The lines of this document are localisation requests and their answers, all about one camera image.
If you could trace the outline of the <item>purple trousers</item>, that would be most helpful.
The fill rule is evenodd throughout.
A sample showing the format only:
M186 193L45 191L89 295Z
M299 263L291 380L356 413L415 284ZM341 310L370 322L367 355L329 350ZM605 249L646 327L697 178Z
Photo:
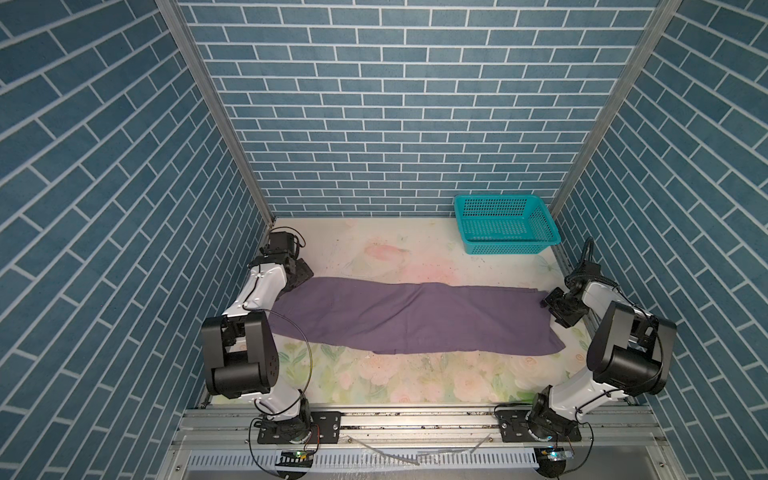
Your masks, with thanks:
M564 349L544 292L442 283L313 278L269 315L274 334L376 354L483 351L546 356Z

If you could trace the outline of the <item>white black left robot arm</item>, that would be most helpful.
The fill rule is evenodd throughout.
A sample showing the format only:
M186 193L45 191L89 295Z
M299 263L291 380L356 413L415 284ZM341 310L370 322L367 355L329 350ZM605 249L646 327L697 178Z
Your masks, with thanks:
M204 320L200 339L208 393L252 401L267 441L299 443L311 436L309 402L302 389L279 378L280 359L269 319L278 298L312 277L291 253L256 258L233 303Z

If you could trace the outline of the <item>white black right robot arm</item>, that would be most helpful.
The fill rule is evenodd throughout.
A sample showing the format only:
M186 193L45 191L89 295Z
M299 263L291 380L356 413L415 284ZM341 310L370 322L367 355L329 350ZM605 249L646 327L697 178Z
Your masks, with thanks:
M544 304L557 320L580 320L592 313L600 323L585 367L536 395L527 416L532 436L542 441L569 438L596 408L664 389L677 339L674 322L633 304L619 287L596 280L574 293L557 289Z

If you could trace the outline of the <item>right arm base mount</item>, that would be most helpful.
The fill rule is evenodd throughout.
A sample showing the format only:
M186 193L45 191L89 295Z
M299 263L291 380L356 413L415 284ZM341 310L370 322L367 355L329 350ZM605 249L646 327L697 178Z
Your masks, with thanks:
M575 421L554 422L539 418L530 419L531 411L523 408L502 406L495 409L493 417L497 421L503 443L575 443L582 440L578 423Z

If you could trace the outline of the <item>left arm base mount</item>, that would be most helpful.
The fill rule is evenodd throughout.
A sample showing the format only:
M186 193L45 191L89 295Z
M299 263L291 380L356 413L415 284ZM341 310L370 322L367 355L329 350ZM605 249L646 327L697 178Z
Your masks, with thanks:
M257 421L258 434L256 443L259 445L289 445L289 444L337 444L341 428L342 414L340 411L314 411L290 420Z

